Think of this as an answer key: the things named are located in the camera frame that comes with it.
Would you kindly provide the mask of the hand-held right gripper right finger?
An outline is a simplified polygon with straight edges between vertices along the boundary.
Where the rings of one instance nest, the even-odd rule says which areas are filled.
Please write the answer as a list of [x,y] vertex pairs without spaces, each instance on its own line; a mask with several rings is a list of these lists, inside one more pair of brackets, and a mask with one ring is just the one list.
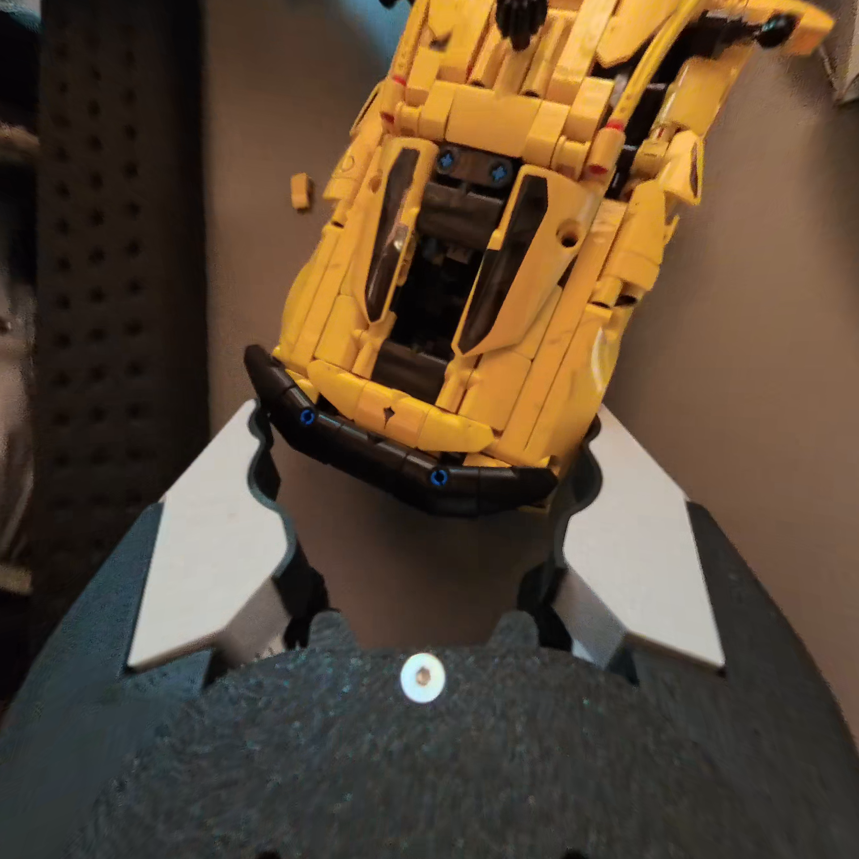
[[552,513],[551,554],[517,596],[540,646],[609,671],[638,649],[724,669],[689,499],[605,406]]

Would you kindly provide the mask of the grey desk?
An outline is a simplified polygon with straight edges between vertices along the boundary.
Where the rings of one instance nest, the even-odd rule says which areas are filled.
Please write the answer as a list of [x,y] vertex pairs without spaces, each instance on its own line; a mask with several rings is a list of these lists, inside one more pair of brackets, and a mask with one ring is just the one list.
[[[213,429],[251,395],[327,220],[321,188],[387,71],[402,4],[205,2]],[[634,310],[607,406],[725,532],[799,638],[814,683],[765,668],[748,740],[857,813],[857,104],[817,54],[752,45]],[[550,553],[557,514],[427,516],[276,442],[279,501],[365,645],[473,643]]]

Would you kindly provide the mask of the yellow toy brick car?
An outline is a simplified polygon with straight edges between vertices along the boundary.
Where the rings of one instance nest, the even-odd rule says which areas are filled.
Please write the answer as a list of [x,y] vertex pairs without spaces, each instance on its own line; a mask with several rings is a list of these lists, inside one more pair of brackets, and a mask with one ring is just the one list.
[[424,512],[543,509],[595,422],[704,145],[794,1],[410,2],[332,214],[245,366],[295,450]]

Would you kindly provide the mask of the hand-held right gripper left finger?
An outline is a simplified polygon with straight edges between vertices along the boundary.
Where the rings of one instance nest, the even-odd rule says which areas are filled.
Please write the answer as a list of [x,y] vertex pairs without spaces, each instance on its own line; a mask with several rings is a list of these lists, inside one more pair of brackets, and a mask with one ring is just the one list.
[[272,444],[249,400],[163,495],[128,668],[202,650],[244,665],[298,647],[324,610],[324,580],[276,502]]

